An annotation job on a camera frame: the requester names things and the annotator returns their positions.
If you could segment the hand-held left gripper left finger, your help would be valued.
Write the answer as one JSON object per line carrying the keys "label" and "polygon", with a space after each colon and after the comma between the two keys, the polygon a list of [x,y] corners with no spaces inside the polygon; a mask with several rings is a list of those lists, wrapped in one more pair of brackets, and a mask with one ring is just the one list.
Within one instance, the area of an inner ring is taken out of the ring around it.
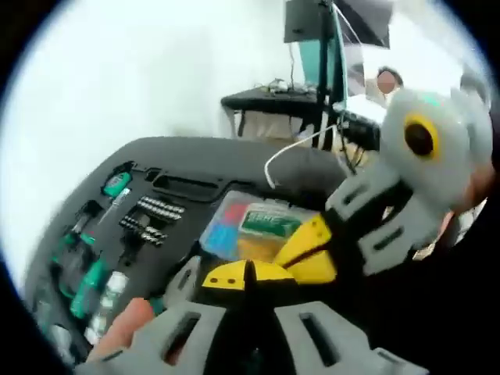
{"label": "hand-held left gripper left finger", "polygon": [[227,310],[193,302],[201,262],[189,260],[163,296],[166,310],[134,333],[131,346],[79,365],[75,374],[203,374]]}

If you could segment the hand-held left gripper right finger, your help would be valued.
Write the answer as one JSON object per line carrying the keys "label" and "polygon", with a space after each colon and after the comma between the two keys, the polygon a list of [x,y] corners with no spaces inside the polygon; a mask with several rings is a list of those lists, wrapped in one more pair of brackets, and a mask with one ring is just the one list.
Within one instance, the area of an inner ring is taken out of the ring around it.
{"label": "hand-held left gripper right finger", "polygon": [[285,305],[273,317],[296,374],[425,374],[383,348],[323,302]]}

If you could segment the person's right hand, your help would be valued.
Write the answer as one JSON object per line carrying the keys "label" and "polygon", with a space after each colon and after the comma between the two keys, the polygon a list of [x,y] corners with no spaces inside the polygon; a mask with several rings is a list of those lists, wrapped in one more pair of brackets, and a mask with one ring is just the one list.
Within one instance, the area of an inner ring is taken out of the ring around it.
{"label": "person's right hand", "polygon": [[470,229],[474,217],[463,225],[460,217],[469,211],[475,211],[488,196],[491,185],[495,182],[495,168],[490,162],[479,167],[471,174],[470,183],[462,201],[443,219],[437,242],[440,245],[454,245]]}

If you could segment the person's left hand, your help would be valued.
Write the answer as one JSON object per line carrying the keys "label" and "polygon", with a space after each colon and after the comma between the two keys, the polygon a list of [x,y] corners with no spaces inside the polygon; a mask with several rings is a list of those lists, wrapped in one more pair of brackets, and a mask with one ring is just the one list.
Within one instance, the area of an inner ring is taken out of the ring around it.
{"label": "person's left hand", "polygon": [[87,361],[103,358],[121,348],[128,348],[134,333],[154,318],[154,311],[147,300],[133,298],[91,350]]}

